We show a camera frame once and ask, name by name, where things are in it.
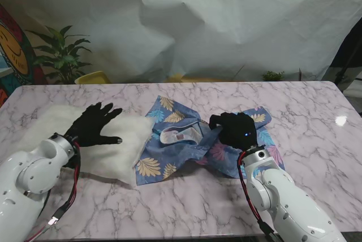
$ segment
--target green plant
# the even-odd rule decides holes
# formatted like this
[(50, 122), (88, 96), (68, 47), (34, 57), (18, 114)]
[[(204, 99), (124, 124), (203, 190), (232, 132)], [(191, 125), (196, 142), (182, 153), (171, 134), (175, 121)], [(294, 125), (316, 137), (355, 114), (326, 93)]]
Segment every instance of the green plant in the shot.
[(282, 81), (284, 79), (284, 71), (280, 72), (280, 73), (276, 73), (273, 71), (267, 71), (265, 74), (262, 75), (262, 80), (263, 81)]
[(87, 65), (91, 65), (90, 63), (84, 63), (79, 61), (78, 50), (84, 49), (90, 51), (89, 49), (79, 46), (82, 43), (90, 43), (89, 40), (81, 38), (75, 41), (73, 44), (69, 44), (66, 46), (66, 38), (67, 37), (75, 37), (75, 36), (86, 36), (83, 34), (71, 34), (65, 36), (66, 32), (72, 26), (66, 26), (59, 32), (53, 28), (46, 27), (49, 32), (53, 35), (52, 37), (47, 36), (45, 34), (40, 34), (34, 31), (27, 30), (37, 36), (39, 36), (42, 40), (44, 40), (50, 46), (37, 46), (33, 47), (36, 50), (41, 50), (49, 55), (40, 55), (37, 56), (33, 62), (33, 64), (41, 64), (42, 66), (51, 67), (55, 69), (55, 72), (51, 72), (46, 74), (46, 77), (54, 79), (56, 77), (60, 78), (55, 81), (55, 84), (63, 83), (63, 84), (74, 84), (74, 80), (78, 77), (85, 75), (83, 71), (80, 71), (80, 67), (84, 67)]

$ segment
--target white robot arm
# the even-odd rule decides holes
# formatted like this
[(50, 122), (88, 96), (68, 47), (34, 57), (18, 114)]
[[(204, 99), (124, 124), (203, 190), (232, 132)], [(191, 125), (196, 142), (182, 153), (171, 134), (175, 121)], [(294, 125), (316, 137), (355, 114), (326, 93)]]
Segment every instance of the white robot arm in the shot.
[[(0, 237), (23, 242), (38, 218), (61, 167), (75, 154), (60, 135), (44, 140), (31, 152), (16, 152), (0, 165)], [(57, 221), (51, 220), (47, 227)]]
[[(281, 238), (285, 242), (346, 242), (328, 215), (294, 184), (269, 152), (255, 149), (243, 158), (247, 191), (257, 210), (269, 212)], [(255, 178), (254, 170), (260, 167), (268, 169)]]

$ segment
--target white backdrop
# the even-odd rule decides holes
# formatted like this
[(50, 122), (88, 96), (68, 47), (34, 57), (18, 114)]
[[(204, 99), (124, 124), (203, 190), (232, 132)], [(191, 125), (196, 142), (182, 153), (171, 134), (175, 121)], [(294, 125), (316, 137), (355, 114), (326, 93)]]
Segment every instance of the white backdrop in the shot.
[[(266, 70), (320, 79), (362, 17), (362, 0), (0, 0), (23, 29), (89, 34), (111, 81), (179, 73), (259, 80)], [(28, 34), (33, 46), (39, 44)]]

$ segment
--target smiley face painting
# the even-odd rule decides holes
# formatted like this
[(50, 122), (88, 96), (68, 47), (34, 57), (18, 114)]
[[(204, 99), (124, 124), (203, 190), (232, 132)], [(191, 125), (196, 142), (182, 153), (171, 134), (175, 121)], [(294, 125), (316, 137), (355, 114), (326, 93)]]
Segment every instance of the smiley face painting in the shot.
[(18, 73), (29, 74), (28, 62), (23, 49), (16, 38), (2, 25), (0, 25), (0, 47)]

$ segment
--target yellow leaf print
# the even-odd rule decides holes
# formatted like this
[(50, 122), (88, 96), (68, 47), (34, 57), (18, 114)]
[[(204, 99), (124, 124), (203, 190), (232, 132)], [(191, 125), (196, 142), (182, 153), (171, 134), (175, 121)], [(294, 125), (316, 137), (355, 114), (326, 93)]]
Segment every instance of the yellow leaf print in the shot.
[(163, 178), (166, 179), (175, 171), (176, 171), (176, 167), (174, 165), (171, 165), (168, 163), (165, 167), (165, 171), (163, 172)]
[(157, 160), (148, 157), (138, 161), (137, 170), (142, 176), (150, 177), (152, 175), (155, 177), (161, 174), (159, 165)]
[(258, 114), (258, 116), (256, 114), (251, 115), (252, 119), (254, 120), (254, 122), (263, 122), (265, 120), (265, 114)]
[(164, 108), (166, 108), (170, 111), (172, 111), (172, 107), (174, 107), (174, 101), (172, 101), (168, 98), (165, 98), (165, 97), (161, 97), (160, 103)]
[(174, 113), (169, 115), (164, 121), (165, 122), (179, 122), (180, 120), (182, 120), (184, 118), (185, 118), (185, 116), (179, 110), (176, 110)]

